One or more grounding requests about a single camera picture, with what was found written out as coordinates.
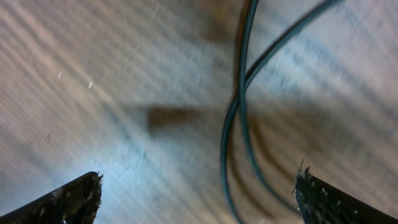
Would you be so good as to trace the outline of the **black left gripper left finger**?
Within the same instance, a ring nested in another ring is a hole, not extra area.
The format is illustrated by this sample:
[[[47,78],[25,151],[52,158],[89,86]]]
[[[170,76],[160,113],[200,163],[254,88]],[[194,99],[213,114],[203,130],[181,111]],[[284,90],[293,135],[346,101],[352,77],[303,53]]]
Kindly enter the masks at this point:
[[[93,224],[101,204],[102,178],[88,172],[1,216],[1,224]]]

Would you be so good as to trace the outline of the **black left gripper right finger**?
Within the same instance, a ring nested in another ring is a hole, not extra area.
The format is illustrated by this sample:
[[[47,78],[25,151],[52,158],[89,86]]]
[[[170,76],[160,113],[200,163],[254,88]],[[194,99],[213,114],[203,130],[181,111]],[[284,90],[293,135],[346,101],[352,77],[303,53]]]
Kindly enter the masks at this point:
[[[304,224],[397,224],[397,219],[299,168],[295,199]]]

